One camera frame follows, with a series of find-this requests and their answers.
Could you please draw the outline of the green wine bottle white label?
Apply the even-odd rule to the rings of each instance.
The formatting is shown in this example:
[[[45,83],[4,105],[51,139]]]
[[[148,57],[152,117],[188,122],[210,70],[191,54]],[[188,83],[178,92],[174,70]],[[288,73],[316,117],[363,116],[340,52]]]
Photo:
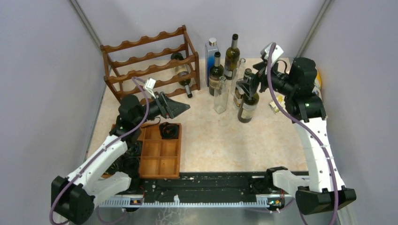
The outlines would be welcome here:
[[[256,92],[252,98],[244,94],[242,103],[238,110],[237,118],[242,123],[248,123],[252,120],[254,112],[259,102],[259,94]]]

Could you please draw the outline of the green wine bottle dark label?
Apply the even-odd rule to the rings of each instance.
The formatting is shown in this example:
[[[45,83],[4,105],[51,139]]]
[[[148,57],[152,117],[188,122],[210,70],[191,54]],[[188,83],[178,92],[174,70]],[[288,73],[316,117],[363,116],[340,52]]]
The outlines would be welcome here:
[[[171,60],[184,60],[184,57],[181,53],[177,52],[177,53],[171,54],[170,59]],[[186,77],[190,73],[185,64],[175,67],[174,71],[175,71],[176,75],[178,75],[179,77],[182,77],[182,78]],[[193,94],[192,94],[191,88],[190,88],[191,79],[189,78],[189,79],[181,80],[178,83],[184,87],[187,97],[192,98]]]

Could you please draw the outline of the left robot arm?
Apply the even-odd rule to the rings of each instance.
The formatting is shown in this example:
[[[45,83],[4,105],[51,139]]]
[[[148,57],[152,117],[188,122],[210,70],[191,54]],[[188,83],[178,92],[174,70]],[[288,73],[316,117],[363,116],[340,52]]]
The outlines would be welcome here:
[[[138,140],[143,123],[158,116],[173,119],[189,109],[189,104],[174,101],[164,92],[155,93],[145,105],[133,94],[125,96],[115,126],[101,146],[69,175],[52,181],[50,223],[56,224],[53,214],[57,213],[67,222],[81,225],[110,197],[123,191],[137,193],[141,182],[133,176],[124,172],[116,172],[108,179],[101,176]]]

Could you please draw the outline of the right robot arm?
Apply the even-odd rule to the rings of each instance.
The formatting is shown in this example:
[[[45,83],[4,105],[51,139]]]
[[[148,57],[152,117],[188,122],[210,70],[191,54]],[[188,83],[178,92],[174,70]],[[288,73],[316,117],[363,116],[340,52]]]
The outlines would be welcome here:
[[[356,192],[346,187],[334,162],[327,134],[327,115],[322,99],[313,92],[316,64],[309,58],[293,60],[289,73],[267,68],[267,60],[257,63],[256,73],[237,80],[245,100],[266,90],[284,95],[284,111],[292,121],[303,146],[309,180],[303,180],[280,166],[266,171],[264,187],[270,193],[280,189],[296,200],[304,215],[336,211],[356,200]]]

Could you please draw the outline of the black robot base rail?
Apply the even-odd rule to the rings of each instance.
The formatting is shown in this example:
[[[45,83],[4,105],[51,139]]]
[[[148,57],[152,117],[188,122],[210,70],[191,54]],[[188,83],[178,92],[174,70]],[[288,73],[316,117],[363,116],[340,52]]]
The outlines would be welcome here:
[[[144,194],[145,203],[254,203],[259,195],[281,191],[265,172],[182,172],[178,179],[139,179],[123,195]]]

